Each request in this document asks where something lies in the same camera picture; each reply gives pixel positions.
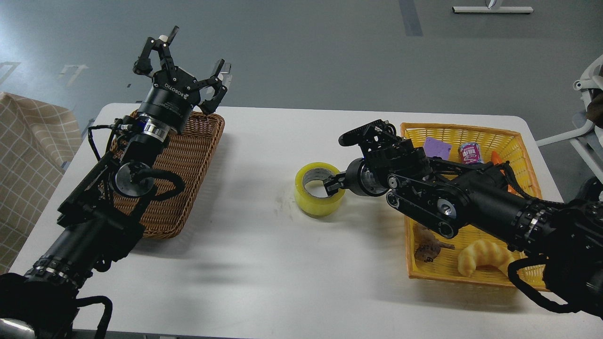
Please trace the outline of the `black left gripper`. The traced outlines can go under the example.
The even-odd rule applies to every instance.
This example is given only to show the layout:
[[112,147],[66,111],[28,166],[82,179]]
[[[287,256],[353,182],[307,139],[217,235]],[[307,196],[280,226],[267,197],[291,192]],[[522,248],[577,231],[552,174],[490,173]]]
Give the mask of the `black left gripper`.
[[[225,60],[217,62],[213,75],[208,79],[194,82],[194,84],[175,84],[171,80],[192,80],[193,77],[184,71],[177,71],[171,56],[170,45],[179,32],[179,26],[174,26],[169,36],[160,36],[155,39],[149,37],[144,44],[142,52],[134,62],[133,72],[151,78],[153,66],[151,52],[158,54],[162,71],[157,71],[152,77],[153,86],[144,99],[138,113],[146,114],[164,124],[167,124],[177,133],[183,133],[193,107],[198,106],[203,114],[213,114],[218,109],[222,99],[228,92],[219,74],[224,67]],[[187,92],[187,87],[192,87],[192,92]],[[210,99],[200,101],[200,91],[206,88],[213,89]]]

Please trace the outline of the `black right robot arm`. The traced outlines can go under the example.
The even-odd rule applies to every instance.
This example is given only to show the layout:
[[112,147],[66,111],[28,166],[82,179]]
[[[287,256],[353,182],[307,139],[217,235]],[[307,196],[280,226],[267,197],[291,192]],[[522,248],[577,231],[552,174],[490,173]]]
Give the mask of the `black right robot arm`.
[[509,279],[554,313],[603,313],[602,203],[551,202],[525,193],[508,162],[462,164],[426,156],[393,125],[376,120],[339,137],[363,156],[323,180],[327,195],[348,189],[387,203],[443,236],[472,225],[526,258]]

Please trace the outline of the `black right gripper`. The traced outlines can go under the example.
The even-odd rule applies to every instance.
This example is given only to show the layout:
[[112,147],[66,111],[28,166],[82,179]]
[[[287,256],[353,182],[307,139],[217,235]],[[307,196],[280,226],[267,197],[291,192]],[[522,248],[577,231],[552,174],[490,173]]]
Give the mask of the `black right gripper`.
[[323,180],[328,197],[336,195],[340,190],[349,190],[355,195],[379,197],[386,194],[390,188],[383,186],[377,177],[368,169],[364,158],[353,160],[345,173],[328,176]]

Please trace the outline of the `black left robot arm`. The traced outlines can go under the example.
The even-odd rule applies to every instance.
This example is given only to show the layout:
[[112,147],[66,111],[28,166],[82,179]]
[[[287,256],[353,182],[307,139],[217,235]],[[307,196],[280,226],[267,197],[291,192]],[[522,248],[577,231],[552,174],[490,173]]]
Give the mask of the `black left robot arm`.
[[88,128],[97,164],[58,208],[63,232],[24,274],[1,276],[3,339],[66,339],[82,307],[104,307],[95,337],[106,336],[113,311],[106,296],[78,298],[93,270],[106,272],[127,256],[144,235],[141,219],[153,202],[185,191],[181,175],[155,167],[181,135],[194,107],[213,114],[228,92],[220,79],[225,61],[199,80],[174,64],[170,45],[179,32],[149,37],[133,65],[152,79],[152,88],[134,116]]

